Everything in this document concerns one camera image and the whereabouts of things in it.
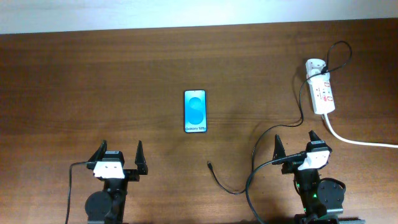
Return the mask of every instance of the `white power cord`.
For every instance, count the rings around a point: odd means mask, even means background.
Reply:
[[[328,118],[328,115],[325,113],[323,114],[323,118],[326,121],[326,125],[329,128],[329,131],[332,133],[332,135],[334,135],[336,138],[338,138],[339,140],[343,141],[343,142],[347,142],[347,143],[351,143],[351,144],[359,144],[362,146],[379,146],[379,147],[393,147],[393,148],[398,148],[397,145],[393,145],[393,144],[383,144],[383,143],[370,143],[370,142],[359,142],[359,141],[352,141],[352,140],[348,140],[345,138],[340,137],[338,134],[335,133],[335,131],[333,130],[333,128],[330,125],[330,121]]]

